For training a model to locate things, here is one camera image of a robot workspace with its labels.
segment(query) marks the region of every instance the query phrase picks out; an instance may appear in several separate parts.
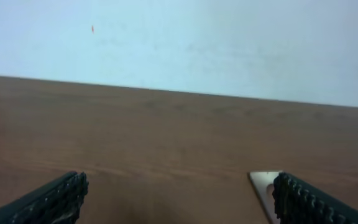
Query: silver metal bracket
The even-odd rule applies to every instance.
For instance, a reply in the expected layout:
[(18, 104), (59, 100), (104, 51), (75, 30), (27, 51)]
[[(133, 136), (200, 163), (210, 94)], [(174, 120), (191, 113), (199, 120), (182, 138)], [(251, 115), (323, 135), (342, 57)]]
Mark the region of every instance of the silver metal bracket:
[(273, 181), (282, 171), (250, 172), (249, 179), (254, 185), (260, 202), (264, 207), (267, 218), (271, 224), (280, 224), (280, 219), (274, 213)]

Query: black rubber grip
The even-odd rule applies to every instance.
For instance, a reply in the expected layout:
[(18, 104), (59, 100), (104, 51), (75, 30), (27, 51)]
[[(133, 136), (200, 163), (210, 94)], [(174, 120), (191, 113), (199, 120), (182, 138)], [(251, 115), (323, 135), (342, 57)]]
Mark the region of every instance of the black rubber grip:
[(357, 210), (291, 174), (280, 173), (273, 184), (275, 213), (281, 224), (358, 223)]
[(69, 172), (0, 208), (0, 224), (75, 223), (88, 193), (85, 173)]

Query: wood grain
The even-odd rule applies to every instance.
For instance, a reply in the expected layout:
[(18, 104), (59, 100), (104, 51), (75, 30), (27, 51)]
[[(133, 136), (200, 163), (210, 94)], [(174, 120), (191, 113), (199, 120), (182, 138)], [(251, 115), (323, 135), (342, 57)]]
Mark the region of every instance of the wood grain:
[(267, 223), (267, 169), (358, 209), (358, 108), (0, 77), (0, 206), (83, 170), (78, 223)]

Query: white wall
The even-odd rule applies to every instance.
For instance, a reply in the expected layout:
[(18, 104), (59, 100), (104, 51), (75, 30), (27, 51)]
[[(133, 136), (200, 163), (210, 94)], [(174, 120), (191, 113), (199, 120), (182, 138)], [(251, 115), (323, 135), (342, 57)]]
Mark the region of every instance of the white wall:
[(358, 106), (358, 1), (0, 0), (0, 75)]

